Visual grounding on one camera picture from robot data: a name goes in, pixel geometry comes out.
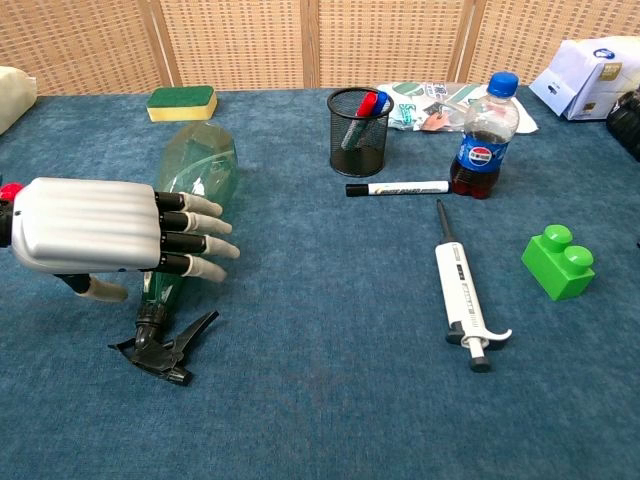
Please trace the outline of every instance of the blue carpet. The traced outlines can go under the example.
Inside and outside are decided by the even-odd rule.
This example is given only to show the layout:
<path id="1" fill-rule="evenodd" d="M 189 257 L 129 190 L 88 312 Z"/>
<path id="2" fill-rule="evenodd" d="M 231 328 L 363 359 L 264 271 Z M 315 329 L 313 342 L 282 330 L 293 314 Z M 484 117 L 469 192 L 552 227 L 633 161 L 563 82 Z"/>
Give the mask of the blue carpet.
<path id="1" fill-rule="evenodd" d="M 640 165 L 602 122 L 519 92 L 540 131 L 513 140 L 493 196 L 443 197 L 488 327 L 514 331 L 474 374 L 444 341 L 435 198 L 346 198 L 328 94 L 219 95 L 242 256 L 183 291 L 177 330 L 221 313 L 187 388 L 106 348 L 134 331 L 141 274 L 104 275 L 130 298 L 93 303 L 0 251 L 0 478 L 638 478 Z M 40 98 L 0 136 L 0 172 L 152 183 L 181 125 L 152 124 L 146 99 Z M 370 181 L 445 179 L 460 138 L 391 131 Z M 520 261 L 550 223 L 596 259 L 559 303 Z"/>

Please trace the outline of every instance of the woven screen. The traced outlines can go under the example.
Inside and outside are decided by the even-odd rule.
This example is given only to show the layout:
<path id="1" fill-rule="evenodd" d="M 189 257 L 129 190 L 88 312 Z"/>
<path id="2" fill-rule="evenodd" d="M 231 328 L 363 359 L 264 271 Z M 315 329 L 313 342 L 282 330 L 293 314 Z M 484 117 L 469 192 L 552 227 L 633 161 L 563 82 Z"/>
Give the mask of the woven screen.
<path id="1" fill-rule="evenodd" d="M 298 0 L 161 0 L 184 85 L 302 87 Z"/>
<path id="2" fill-rule="evenodd" d="M 320 84 L 444 81 L 464 1 L 320 0 Z"/>
<path id="3" fill-rule="evenodd" d="M 160 84 L 135 1 L 2 3 L 0 65 L 35 76 L 39 94 L 148 92 Z"/>
<path id="4" fill-rule="evenodd" d="M 467 78 L 484 82 L 506 69 L 531 83 L 563 39 L 640 35 L 639 5 L 638 0 L 488 0 Z"/>

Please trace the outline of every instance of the cardboard box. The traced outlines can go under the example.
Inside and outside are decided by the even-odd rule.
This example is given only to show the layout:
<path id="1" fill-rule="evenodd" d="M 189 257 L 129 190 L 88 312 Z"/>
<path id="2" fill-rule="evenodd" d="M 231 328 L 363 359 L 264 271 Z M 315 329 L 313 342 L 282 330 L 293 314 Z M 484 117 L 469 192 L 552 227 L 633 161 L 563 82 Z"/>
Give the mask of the cardboard box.
<path id="1" fill-rule="evenodd" d="M 558 116 L 597 120 L 638 85 L 640 37 L 606 37 L 563 41 L 529 88 Z"/>

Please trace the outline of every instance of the pen holder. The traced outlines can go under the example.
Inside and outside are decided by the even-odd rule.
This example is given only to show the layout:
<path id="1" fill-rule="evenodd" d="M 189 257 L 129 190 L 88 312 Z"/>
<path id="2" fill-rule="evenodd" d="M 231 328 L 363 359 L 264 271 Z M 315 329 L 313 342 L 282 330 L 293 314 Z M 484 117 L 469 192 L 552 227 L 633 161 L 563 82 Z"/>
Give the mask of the pen holder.
<path id="1" fill-rule="evenodd" d="M 356 112 L 368 92 L 379 93 L 373 88 L 344 88 L 327 100 L 331 111 L 330 164 L 336 172 L 350 177 L 368 177 L 384 167 L 393 100 L 389 97 L 378 115 L 358 117 Z"/>

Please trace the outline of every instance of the yellow sponge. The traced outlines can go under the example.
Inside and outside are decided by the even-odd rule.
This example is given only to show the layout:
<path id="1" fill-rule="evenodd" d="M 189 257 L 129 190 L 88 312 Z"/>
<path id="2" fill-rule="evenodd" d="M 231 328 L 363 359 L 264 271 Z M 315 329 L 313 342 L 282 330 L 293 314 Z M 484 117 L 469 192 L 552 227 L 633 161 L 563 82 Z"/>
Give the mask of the yellow sponge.
<path id="1" fill-rule="evenodd" d="M 152 122 L 209 120 L 218 98 L 213 87 L 163 87 L 153 92 L 147 102 Z"/>

